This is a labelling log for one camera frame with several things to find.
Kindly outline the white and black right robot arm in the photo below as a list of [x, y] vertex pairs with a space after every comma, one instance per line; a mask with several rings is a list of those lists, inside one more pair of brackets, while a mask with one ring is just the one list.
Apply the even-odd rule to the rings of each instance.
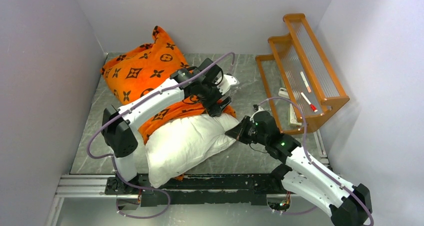
[[263, 145], [266, 153], [281, 162], [270, 174], [274, 192], [286, 190], [301, 196], [325, 212], [333, 225], [364, 225], [371, 221], [369, 189], [342, 179], [321, 164], [299, 141], [280, 132], [269, 112], [245, 116], [225, 135], [246, 145]]

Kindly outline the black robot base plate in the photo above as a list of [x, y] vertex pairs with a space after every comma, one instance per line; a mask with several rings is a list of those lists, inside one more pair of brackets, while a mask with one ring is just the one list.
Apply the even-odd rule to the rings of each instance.
[[136, 187], [109, 177], [104, 194], [116, 196], [119, 207], [138, 204], [141, 207], [179, 204], [237, 204], [269, 206], [275, 210], [287, 210], [291, 195], [269, 173], [254, 174], [186, 174], [182, 180], [170, 179], [159, 191], [150, 188], [146, 174], [137, 177]]

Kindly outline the white pink test strip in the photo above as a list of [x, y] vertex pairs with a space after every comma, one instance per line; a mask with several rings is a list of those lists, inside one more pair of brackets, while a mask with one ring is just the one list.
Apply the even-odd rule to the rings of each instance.
[[302, 78], [302, 81], [303, 81], [303, 83], [305, 85], [305, 88], [306, 88], [307, 92], [308, 93], [311, 93], [312, 92], [311, 87], [310, 87], [310, 85], [308, 83], [308, 80], [307, 80], [307, 78], [306, 78], [306, 76], [305, 76], [305, 74], [304, 74], [303, 71], [300, 71], [300, 76]]

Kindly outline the white pillow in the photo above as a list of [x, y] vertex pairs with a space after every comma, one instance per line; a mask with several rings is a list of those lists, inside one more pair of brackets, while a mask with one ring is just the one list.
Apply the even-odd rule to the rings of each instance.
[[145, 144], [151, 186], [159, 188], [228, 149], [235, 139], [225, 133], [238, 123], [224, 113], [219, 117], [204, 114], [175, 119], [161, 126]]

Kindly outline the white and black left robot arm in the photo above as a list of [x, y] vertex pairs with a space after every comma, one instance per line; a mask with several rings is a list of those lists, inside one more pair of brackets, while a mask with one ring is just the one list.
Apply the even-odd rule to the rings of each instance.
[[205, 59], [199, 67], [188, 67], [173, 72], [156, 89], [134, 102], [103, 112], [101, 134], [112, 151], [115, 178], [109, 183], [115, 192], [138, 192], [139, 175], [134, 152], [138, 147], [135, 134], [150, 119], [163, 119], [169, 107], [190, 96], [196, 96], [209, 116], [220, 116], [232, 101], [225, 94], [239, 81], [225, 74], [221, 67]]

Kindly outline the orange wooden shelf rack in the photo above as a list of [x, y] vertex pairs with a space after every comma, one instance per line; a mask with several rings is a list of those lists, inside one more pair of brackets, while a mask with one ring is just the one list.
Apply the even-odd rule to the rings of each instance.
[[282, 18], [288, 33], [268, 38], [271, 53], [255, 60], [265, 93], [271, 97], [263, 63], [274, 62], [277, 77], [294, 102], [295, 119], [306, 120], [308, 133], [319, 130], [348, 101], [346, 94], [305, 14], [286, 14]]

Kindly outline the orange patterned pillowcase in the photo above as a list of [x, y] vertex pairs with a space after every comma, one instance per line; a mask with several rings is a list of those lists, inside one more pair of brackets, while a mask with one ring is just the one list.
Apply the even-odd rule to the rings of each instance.
[[[161, 85], [178, 69], [190, 67], [171, 37], [161, 27], [152, 32], [154, 43], [143, 44], [106, 63], [101, 73], [121, 106], [130, 104]], [[236, 118], [228, 105], [222, 114]], [[189, 97], [169, 107], [163, 119], [150, 119], [135, 134], [145, 146], [149, 137], [161, 126], [180, 118], [207, 114], [195, 97]]]

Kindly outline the red capped white marker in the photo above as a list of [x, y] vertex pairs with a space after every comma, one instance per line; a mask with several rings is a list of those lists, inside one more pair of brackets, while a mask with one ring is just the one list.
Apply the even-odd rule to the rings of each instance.
[[316, 108], [316, 106], [307, 98], [307, 96], [304, 94], [304, 92], [301, 92], [300, 93], [301, 94], [301, 96], [304, 98], [304, 100], [308, 103], [308, 105], [309, 105], [309, 107], [311, 108], [311, 110], [314, 112], [314, 113], [317, 113], [318, 112], [318, 109]]

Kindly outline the small white box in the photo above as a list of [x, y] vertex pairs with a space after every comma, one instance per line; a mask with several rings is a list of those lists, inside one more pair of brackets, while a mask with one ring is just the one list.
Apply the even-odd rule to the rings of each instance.
[[290, 96], [289, 96], [288, 91], [287, 91], [286, 88], [279, 88], [278, 95], [280, 97], [283, 97], [283, 98], [286, 98], [286, 99], [289, 99], [290, 98]]

